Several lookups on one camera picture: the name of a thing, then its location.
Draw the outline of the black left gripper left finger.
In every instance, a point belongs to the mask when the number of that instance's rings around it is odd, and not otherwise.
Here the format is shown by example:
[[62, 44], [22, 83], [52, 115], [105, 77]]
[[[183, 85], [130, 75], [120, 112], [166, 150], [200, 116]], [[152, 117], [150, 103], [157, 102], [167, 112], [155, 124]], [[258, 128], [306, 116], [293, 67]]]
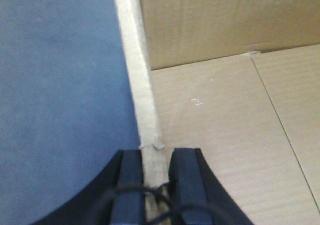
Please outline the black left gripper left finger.
[[142, 185], [140, 150], [118, 150], [83, 190], [35, 224], [142, 225], [145, 223]]

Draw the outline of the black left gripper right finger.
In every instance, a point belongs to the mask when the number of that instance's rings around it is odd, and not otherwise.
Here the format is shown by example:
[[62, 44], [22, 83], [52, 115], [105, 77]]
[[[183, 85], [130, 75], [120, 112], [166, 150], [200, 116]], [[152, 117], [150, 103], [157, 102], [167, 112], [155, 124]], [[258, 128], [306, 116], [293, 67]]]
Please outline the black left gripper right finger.
[[179, 212], [173, 225], [252, 225], [253, 222], [219, 182], [199, 148], [175, 148], [169, 164], [169, 195]]

